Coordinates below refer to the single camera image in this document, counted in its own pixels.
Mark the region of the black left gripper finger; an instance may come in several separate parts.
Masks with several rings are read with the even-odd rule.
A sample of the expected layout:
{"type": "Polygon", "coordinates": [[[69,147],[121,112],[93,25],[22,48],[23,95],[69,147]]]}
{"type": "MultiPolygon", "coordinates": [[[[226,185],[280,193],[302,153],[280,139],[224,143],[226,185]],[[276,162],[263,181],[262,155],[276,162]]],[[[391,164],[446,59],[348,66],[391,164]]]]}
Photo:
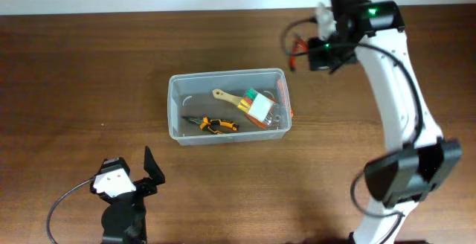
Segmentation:
{"type": "Polygon", "coordinates": [[[130,169],[125,159],[122,157],[105,159],[100,167],[100,174],[108,173],[113,170],[123,169],[127,175],[130,173],[130,169]]]}
{"type": "Polygon", "coordinates": [[[165,175],[157,165],[148,146],[145,146],[144,149],[144,170],[149,174],[149,177],[155,184],[165,183],[165,175]]]}

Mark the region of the red handled cutting pliers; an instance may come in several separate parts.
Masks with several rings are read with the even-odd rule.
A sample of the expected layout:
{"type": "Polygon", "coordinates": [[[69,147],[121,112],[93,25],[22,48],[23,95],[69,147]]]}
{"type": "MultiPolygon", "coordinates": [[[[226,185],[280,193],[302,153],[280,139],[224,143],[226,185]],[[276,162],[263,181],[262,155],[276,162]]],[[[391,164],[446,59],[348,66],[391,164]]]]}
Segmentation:
{"type": "Polygon", "coordinates": [[[300,52],[307,52],[307,51],[308,51],[308,45],[306,41],[302,39],[302,37],[299,36],[298,34],[295,34],[293,43],[292,43],[292,49],[291,49],[292,55],[289,58],[289,69],[291,72],[294,72],[296,70],[297,56],[295,56],[295,54],[300,52]]]}

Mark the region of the orange perforated strip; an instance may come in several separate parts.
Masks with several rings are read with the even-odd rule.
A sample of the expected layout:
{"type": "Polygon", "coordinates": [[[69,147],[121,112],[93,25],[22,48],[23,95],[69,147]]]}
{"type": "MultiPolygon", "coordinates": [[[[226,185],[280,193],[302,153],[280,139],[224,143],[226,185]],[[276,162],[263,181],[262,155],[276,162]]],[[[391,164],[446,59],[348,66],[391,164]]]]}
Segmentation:
{"type": "MultiPolygon", "coordinates": [[[[285,96],[285,88],[284,88],[284,85],[283,85],[283,80],[279,79],[277,81],[277,87],[278,87],[278,90],[280,92],[280,99],[284,102],[286,100],[286,96],[285,96]]],[[[291,118],[293,118],[294,117],[294,112],[293,112],[292,108],[290,108],[289,112],[290,112],[291,118]]]]}

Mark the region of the orange black long-nose pliers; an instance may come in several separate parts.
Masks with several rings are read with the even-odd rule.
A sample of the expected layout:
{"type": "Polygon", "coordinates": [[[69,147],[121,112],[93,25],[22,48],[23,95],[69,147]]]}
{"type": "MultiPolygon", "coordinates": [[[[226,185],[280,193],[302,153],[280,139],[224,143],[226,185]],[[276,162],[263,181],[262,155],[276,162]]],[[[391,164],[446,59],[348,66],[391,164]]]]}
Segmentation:
{"type": "Polygon", "coordinates": [[[239,131],[239,125],[237,123],[225,119],[210,118],[208,116],[182,116],[182,118],[189,123],[197,125],[200,130],[209,132],[214,135],[221,135],[227,134],[229,132],[239,131]]]}

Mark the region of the clear plastic container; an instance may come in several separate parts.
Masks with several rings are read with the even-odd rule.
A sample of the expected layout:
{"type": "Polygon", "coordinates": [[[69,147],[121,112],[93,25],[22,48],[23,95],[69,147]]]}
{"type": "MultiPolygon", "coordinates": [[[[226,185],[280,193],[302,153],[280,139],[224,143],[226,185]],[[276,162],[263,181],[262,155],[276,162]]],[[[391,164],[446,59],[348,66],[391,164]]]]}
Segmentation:
{"type": "Polygon", "coordinates": [[[180,74],[170,78],[167,117],[170,137],[182,146],[225,144],[282,138],[292,127],[290,99],[285,74],[279,68],[260,68],[238,71],[215,71],[180,74]],[[280,99],[277,81],[283,80],[286,100],[280,99]],[[248,89],[255,89],[279,105],[277,126],[261,129],[232,103],[216,99],[212,91],[221,89],[242,97],[248,89]],[[214,135],[200,130],[182,116],[225,119],[239,125],[238,132],[214,135]]]}

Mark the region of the wooden handled orange scraper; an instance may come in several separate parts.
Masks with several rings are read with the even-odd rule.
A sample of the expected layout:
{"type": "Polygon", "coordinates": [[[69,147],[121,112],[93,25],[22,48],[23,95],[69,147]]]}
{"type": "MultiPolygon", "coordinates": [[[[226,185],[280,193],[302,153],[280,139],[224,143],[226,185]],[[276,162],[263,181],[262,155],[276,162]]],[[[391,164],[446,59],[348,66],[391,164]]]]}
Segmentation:
{"type": "MultiPolygon", "coordinates": [[[[236,96],[236,95],[232,95],[232,94],[229,94],[221,89],[214,89],[212,91],[213,93],[213,96],[216,98],[216,99],[219,99],[219,100],[223,100],[223,101],[226,101],[226,102],[229,102],[229,103],[232,103],[233,105],[235,105],[235,107],[238,108],[238,105],[239,105],[239,100],[242,98],[242,97],[239,97],[239,96],[236,96]]],[[[275,107],[274,107],[274,121],[271,125],[269,126],[266,126],[265,124],[263,123],[260,123],[258,122],[256,119],[250,117],[249,115],[247,115],[245,113],[245,116],[251,121],[253,122],[255,125],[257,125],[259,128],[261,129],[268,129],[269,127],[271,126],[277,126],[280,122],[280,114],[279,114],[279,105],[276,103],[275,107]]]]}

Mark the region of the clear screwdriver bit case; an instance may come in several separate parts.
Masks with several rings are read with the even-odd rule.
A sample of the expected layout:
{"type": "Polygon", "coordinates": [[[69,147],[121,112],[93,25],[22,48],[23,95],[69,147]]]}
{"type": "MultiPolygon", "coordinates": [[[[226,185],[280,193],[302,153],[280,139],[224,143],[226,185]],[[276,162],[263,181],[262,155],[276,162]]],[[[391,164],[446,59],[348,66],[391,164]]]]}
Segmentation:
{"type": "Polygon", "coordinates": [[[259,93],[249,89],[239,100],[238,108],[258,122],[269,126],[274,121],[274,107],[276,103],[259,93]]]}

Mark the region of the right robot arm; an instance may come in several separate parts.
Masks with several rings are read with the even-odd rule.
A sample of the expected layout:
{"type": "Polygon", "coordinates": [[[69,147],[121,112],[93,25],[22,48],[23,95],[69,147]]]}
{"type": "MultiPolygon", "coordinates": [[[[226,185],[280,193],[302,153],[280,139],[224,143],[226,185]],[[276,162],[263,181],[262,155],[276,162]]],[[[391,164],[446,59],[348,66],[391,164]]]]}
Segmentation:
{"type": "MultiPolygon", "coordinates": [[[[302,55],[313,71],[359,62],[379,108],[387,153],[367,163],[370,201],[349,243],[393,243],[405,218],[460,160],[425,104],[408,55],[405,24],[394,1],[330,0],[309,18],[318,35],[302,55]]],[[[170,78],[170,136],[181,145],[282,138],[291,127],[289,92],[276,68],[180,74],[170,78]]]]}

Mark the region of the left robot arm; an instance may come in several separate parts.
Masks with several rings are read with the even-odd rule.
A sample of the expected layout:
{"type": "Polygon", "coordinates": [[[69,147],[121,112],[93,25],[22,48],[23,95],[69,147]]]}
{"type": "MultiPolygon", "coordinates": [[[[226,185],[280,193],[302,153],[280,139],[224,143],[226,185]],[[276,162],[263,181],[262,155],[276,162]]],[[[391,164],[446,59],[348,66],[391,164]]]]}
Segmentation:
{"type": "Polygon", "coordinates": [[[126,161],[119,157],[103,161],[93,177],[90,192],[109,206],[101,217],[102,243],[146,243],[146,214],[144,198],[157,193],[150,178],[132,182],[126,161]]]}

